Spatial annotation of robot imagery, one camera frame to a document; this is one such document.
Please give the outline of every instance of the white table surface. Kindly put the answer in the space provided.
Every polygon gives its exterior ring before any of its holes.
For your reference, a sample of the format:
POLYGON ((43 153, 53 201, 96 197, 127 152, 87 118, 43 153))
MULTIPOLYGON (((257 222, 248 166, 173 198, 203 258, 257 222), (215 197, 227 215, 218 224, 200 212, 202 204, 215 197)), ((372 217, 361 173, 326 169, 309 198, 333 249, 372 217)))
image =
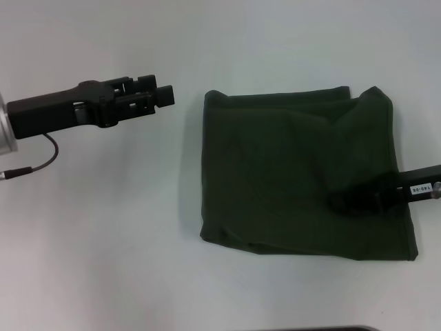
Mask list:
MULTIPOLYGON (((1 330, 441 329, 441 203, 411 206, 415 262, 258 256, 205 243, 203 96, 371 86, 401 170, 441 164, 441 3, 1 0, 6 101, 155 74, 176 105, 55 132, 44 171, 0 183, 1 330)), ((38 165, 43 137, 0 168, 38 165)))

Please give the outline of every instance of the black cable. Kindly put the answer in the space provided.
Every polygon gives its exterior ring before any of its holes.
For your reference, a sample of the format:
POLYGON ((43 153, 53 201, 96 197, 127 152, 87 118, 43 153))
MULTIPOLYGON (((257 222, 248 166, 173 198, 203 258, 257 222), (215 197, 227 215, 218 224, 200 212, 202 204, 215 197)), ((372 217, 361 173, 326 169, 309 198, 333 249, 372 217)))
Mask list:
POLYGON ((58 156, 59 153, 59 147, 57 142, 47 133, 43 133, 43 136, 45 136, 46 138, 48 138, 50 140, 51 143, 54 144, 55 147, 55 153, 54 155, 50 158, 50 160, 48 162, 43 163, 42 165, 39 165, 38 167, 26 167, 26 168, 19 168, 19 169, 13 169, 13 170, 6 170, 4 172, 0 172, 0 180, 5 180, 5 179, 11 179, 11 178, 15 178, 15 177, 20 177, 23 176, 25 174, 32 174, 33 172, 39 171, 41 169, 46 168, 48 165, 50 165, 53 161, 55 161, 55 159, 58 156))

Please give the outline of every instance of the dark green cloth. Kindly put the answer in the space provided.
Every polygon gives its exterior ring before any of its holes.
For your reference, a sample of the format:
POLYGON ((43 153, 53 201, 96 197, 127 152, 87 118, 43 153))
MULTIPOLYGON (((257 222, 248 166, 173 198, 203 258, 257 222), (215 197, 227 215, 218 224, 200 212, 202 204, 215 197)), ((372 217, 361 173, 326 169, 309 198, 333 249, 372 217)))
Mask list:
POLYGON ((398 172, 392 103, 377 88, 205 95, 205 241, 258 254, 414 260, 407 205, 386 214, 333 212, 330 192, 398 172))

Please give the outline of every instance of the white label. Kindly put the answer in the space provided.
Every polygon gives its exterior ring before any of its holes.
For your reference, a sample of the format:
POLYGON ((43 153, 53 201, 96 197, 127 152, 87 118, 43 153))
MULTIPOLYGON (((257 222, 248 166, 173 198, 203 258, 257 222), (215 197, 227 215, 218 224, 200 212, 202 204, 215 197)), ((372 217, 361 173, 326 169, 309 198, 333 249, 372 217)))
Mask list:
POLYGON ((412 195, 427 193, 427 192, 432 192, 432 191, 433 191, 433 188, 432 188, 431 183, 417 185, 417 186, 411 186, 412 195))

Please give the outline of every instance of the cloth fold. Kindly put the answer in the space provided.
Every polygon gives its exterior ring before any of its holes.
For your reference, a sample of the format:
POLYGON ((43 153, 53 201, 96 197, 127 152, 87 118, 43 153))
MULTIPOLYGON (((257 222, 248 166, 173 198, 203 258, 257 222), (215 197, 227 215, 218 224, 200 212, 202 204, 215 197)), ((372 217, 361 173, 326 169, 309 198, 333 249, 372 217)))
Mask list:
POLYGON ((258 254, 414 260, 407 205, 346 217, 331 192, 398 172, 391 100, 377 88, 205 95, 201 237, 258 254))

